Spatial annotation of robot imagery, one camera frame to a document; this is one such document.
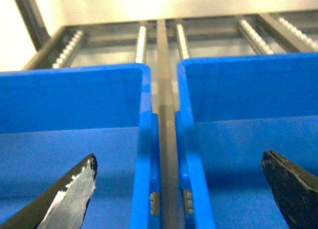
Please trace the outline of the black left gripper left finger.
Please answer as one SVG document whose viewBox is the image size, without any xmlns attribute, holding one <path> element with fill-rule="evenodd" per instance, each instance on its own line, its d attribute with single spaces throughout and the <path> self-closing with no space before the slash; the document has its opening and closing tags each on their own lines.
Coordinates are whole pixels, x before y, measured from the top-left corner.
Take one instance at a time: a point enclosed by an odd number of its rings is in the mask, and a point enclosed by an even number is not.
<svg viewBox="0 0 318 229">
<path fill-rule="evenodd" d="M 90 153 L 0 227 L 80 229 L 95 190 L 96 176 L 97 159 Z"/>
</svg>

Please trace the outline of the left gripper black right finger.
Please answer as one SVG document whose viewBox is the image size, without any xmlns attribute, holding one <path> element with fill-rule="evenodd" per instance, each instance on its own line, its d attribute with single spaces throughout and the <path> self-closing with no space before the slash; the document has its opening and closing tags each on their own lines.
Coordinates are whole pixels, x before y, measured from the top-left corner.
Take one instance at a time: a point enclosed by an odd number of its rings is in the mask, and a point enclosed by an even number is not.
<svg viewBox="0 0 318 229">
<path fill-rule="evenodd" d="M 264 151 L 261 167 L 288 227 L 316 229 L 318 177 L 275 151 Z"/>
</svg>

